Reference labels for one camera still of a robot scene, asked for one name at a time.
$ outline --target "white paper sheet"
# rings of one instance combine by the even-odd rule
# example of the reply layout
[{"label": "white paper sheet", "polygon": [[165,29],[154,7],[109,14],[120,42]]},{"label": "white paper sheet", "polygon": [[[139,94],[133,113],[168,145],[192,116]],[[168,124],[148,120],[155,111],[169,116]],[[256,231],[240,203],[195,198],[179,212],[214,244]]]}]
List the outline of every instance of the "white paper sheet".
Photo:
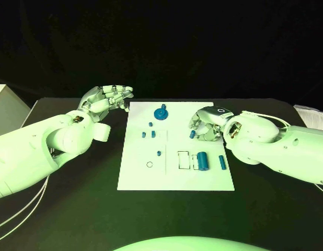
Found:
[{"label": "white paper sheet", "polygon": [[[169,117],[161,121],[155,118],[155,110],[162,104],[168,106]],[[236,190],[223,139],[207,142],[190,138],[191,118],[201,108],[213,105],[213,102],[131,103],[119,190]],[[197,133],[205,130],[201,126]],[[188,151],[191,169],[179,169],[179,151]],[[200,152],[207,152],[208,171],[194,168],[192,156]],[[220,155],[224,155],[227,170],[223,170]]]}]

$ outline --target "robotic hand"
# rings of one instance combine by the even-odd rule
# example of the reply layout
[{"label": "robotic hand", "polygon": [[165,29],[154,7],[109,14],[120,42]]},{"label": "robotic hand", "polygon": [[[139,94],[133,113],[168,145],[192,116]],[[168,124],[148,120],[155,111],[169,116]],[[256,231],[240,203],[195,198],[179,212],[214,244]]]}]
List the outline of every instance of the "robotic hand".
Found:
[{"label": "robotic hand", "polygon": [[[285,127],[264,117],[283,122]],[[274,171],[323,185],[323,131],[292,126],[285,120],[244,111],[234,114],[221,107],[205,107],[194,115],[190,128],[205,122],[210,131],[198,140],[217,141],[224,135],[227,148],[247,164],[266,164]]]},{"label": "robotic hand", "polygon": [[133,88],[93,88],[79,109],[0,136],[0,197],[21,191],[46,178],[90,148],[93,140],[106,142],[110,126],[99,123],[109,111],[129,111],[125,98]]}]

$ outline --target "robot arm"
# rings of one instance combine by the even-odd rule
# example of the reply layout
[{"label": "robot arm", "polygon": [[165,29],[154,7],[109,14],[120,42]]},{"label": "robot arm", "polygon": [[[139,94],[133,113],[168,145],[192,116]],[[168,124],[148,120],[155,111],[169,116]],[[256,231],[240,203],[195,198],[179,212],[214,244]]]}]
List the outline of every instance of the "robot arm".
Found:
[{"label": "robot arm", "polygon": [[0,197],[46,178],[87,151],[93,140],[107,141],[110,126],[97,122],[112,109],[128,110],[125,98],[133,97],[132,91],[125,86],[96,87],[77,110],[0,136]]},{"label": "robot arm", "polygon": [[274,171],[323,185],[323,131],[290,126],[276,118],[286,124],[285,128],[279,128],[264,115],[253,112],[228,116],[221,123],[217,112],[223,109],[207,107],[198,111],[201,122],[213,125],[200,140],[218,140],[223,131],[227,148],[243,162],[253,165],[263,163]]}]

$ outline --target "dark tabletop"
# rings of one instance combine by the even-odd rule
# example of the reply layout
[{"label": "dark tabletop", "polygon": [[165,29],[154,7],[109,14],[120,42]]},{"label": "dark tabletop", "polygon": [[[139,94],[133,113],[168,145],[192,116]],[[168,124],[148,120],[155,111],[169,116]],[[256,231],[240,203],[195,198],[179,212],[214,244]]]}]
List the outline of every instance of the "dark tabletop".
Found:
[{"label": "dark tabletop", "polygon": [[[132,101],[213,101],[236,114],[249,110],[305,126],[293,106],[274,99]],[[25,126],[66,114],[79,102],[41,99]],[[87,153],[53,173],[41,204],[0,241],[0,250],[113,250],[145,239],[184,235],[231,239],[270,250],[323,250],[323,193],[313,184],[263,164],[243,163],[227,150],[236,191],[119,191],[128,113],[112,111],[103,123],[112,126],[109,142],[95,141]],[[0,222],[43,184],[0,199]],[[2,227],[0,236],[28,212]]]}]

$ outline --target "blue object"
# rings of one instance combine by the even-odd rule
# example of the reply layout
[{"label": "blue object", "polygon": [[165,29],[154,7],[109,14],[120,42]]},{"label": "blue object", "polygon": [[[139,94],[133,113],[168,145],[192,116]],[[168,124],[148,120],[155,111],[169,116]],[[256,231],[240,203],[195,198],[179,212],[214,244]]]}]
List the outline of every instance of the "blue object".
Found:
[{"label": "blue object", "polygon": [[223,170],[227,170],[227,166],[226,166],[226,162],[224,162],[224,156],[220,155],[220,162],[221,162],[221,167],[223,167]]},{"label": "blue object", "polygon": [[195,138],[195,136],[197,136],[197,131],[195,131],[195,130],[192,130],[192,131],[191,131],[191,136],[190,136],[190,137],[194,139],[194,138]]},{"label": "blue object", "polygon": [[155,117],[158,120],[165,120],[168,118],[168,106],[164,104],[162,108],[158,108],[155,111]]},{"label": "blue object", "polygon": [[198,153],[198,167],[200,171],[208,171],[210,165],[208,165],[208,159],[207,159],[207,153],[201,152]]}]

